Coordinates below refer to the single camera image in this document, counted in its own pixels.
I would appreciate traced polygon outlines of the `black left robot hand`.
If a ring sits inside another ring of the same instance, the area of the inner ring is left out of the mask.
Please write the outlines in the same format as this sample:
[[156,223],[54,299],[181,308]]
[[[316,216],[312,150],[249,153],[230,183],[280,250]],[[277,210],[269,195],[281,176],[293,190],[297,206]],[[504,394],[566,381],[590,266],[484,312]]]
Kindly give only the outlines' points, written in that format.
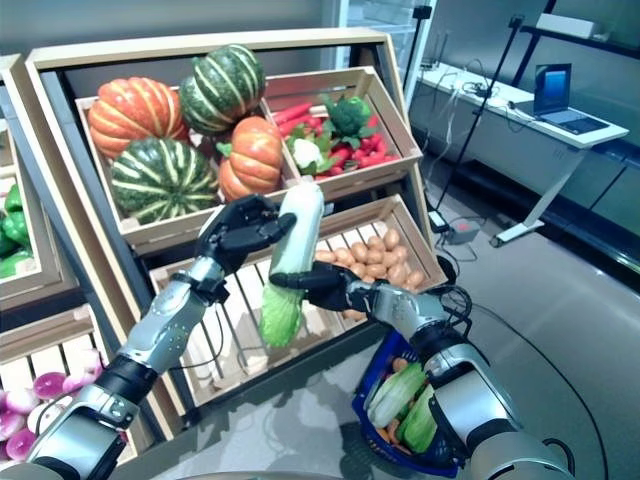
[[213,259],[225,274],[236,272],[248,255],[277,243],[296,224],[294,213],[279,215],[270,199],[251,194],[226,204],[199,234],[195,257]]

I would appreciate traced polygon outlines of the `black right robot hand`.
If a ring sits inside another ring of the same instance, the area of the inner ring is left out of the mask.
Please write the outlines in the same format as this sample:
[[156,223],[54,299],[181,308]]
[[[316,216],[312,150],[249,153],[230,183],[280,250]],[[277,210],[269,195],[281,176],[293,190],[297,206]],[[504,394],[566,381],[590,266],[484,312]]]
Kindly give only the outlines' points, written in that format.
[[276,286],[302,292],[304,299],[326,310],[364,310],[364,304],[352,302],[347,293],[348,287],[360,278],[346,267],[315,261],[310,271],[272,273],[269,280]]

